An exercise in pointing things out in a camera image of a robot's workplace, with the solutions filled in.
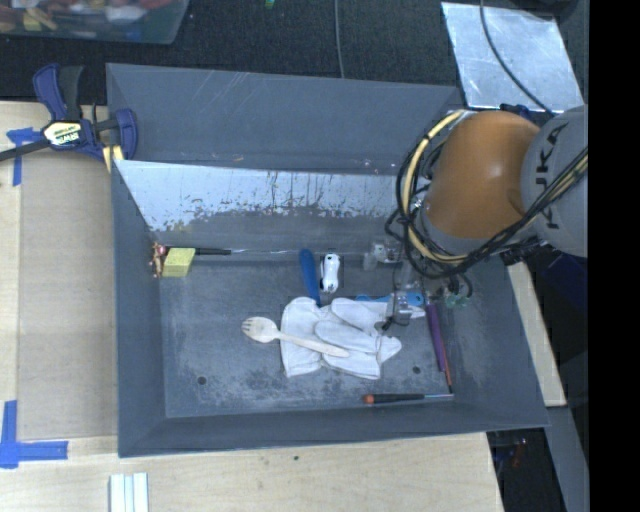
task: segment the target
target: wooden table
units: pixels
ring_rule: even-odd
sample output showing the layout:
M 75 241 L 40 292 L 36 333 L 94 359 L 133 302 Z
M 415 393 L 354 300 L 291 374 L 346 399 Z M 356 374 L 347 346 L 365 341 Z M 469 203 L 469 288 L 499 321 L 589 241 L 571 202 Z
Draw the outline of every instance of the wooden table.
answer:
M 5 137 L 7 130 L 27 126 L 39 128 L 47 121 L 46 110 L 37 103 L 0 102 L 0 149 L 11 147 Z M 52 154 L 50 150 L 40 153 L 37 158 L 35 155 L 25 158 L 25 176 L 30 172 L 36 173 L 40 168 L 73 167 L 77 162 L 86 162 L 79 155 Z M 97 162 L 81 165 L 100 168 Z M 95 361 L 91 359 L 98 356 L 84 353 L 86 363 L 83 359 L 70 361 L 69 364 L 75 366 L 71 373 L 66 374 L 59 371 L 58 363 L 47 363 L 55 361 L 65 340 L 60 340 L 61 346 L 58 347 L 48 342 L 42 347 L 38 359 L 35 356 L 29 359 L 25 354 L 18 357 L 19 342 L 29 334 L 25 332 L 28 326 L 20 324 L 18 305 L 29 304 L 30 298 L 20 295 L 22 190 L 12 187 L 12 173 L 13 162 L 0 164 L 0 400 L 28 397 L 31 386 L 38 386 L 41 395 L 38 406 L 32 405 L 30 411 L 23 410 L 28 409 L 29 404 L 18 401 L 18 414 L 22 411 L 30 415 L 26 416 L 31 418 L 28 427 L 37 431 L 38 422 L 42 423 L 40 428 L 50 424 L 53 429 L 55 424 L 59 431 L 70 428 L 75 435 L 78 432 L 81 435 L 70 439 L 69 459 L 66 461 L 28 462 L 21 463 L 17 470 L 0 470 L 2 511 L 104 511 L 108 507 L 109 476 L 137 472 L 148 473 L 149 504 L 153 512 L 503 510 L 484 433 L 119 459 L 115 435 L 105 434 L 109 432 L 110 425 L 115 424 L 110 416 L 114 413 L 109 409 L 113 406 L 109 398 L 113 389 L 104 389 L 103 393 L 109 395 L 105 397 L 100 391 L 101 384 L 89 381 L 90 375 L 96 373 Z M 83 241 L 80 239 L 76 243 L 82 247 Z M 55 269 L 51 272 L 51 279 L 55 278 L 56 272 Z M 509 272 L 545 403 L 548 406 L 565 405 L 527 268 L 523 264 L 515 265 Z M 46 290 L 48 274 L 45 272 L 43 275 L 42 287 Z M 98 296 L 95 290 L 90 292 L 93 295 L 88 295 L 89 299 Z M 73 326 L 67 324 L 61 328 L 73 331 Z M 88 343 L 84 349 L 93 350 L 93 346 Z M 24 375 L 30 375 L 29 368 L 25 367 L 29 361 L 38 365 L 38 375 L 25 379 Z M 109 375 L 109 372 L 102 372 L 99 378 L 108 379 Z M 39 414 L 38 411 L 46 409 L 47 403 L 58 400 L 61 389 L 65 394 L 65 407 L 75 415 L 70 426 L 64 424 L 65 418 L 60 423 L 59 417 L 47 417 L 50 411 L 47 414 Z M 100 414 L 107 418 L 101 417 L 96 423 L 95 417 Z

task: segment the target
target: blue tape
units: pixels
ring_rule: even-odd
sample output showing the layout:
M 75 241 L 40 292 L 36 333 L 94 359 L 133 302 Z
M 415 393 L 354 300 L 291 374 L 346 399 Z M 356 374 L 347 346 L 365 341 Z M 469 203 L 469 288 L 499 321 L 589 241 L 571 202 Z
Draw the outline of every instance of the blue tape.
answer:
M 42 134 L 33 128 L 9 130 L 7 137 L 16 147 L 29 142 L 37 142 L 43 138 Z M 20 183 L 22 183 L 22 157 L 17 156 L 13 160 L 13 186 L 17 187 Z
M 22 461 L 66 460 L 69 441 L 39 441 L 22 443 L 16 440 L 18 402 L 4 403 L 2 437 L 0 438 L 0 468 L 15 469 Z
M 322 307 L 320 301 L 320 288 L 318 285 L 318 276 L 316 274 L 316 261 L 313 253 L 309 249 L 302 249 L 298 255 L 300 261 L 300 269 L 302 270 L 302 280 L 307 288 L 309 297 L 316 301 L 319 308 Z

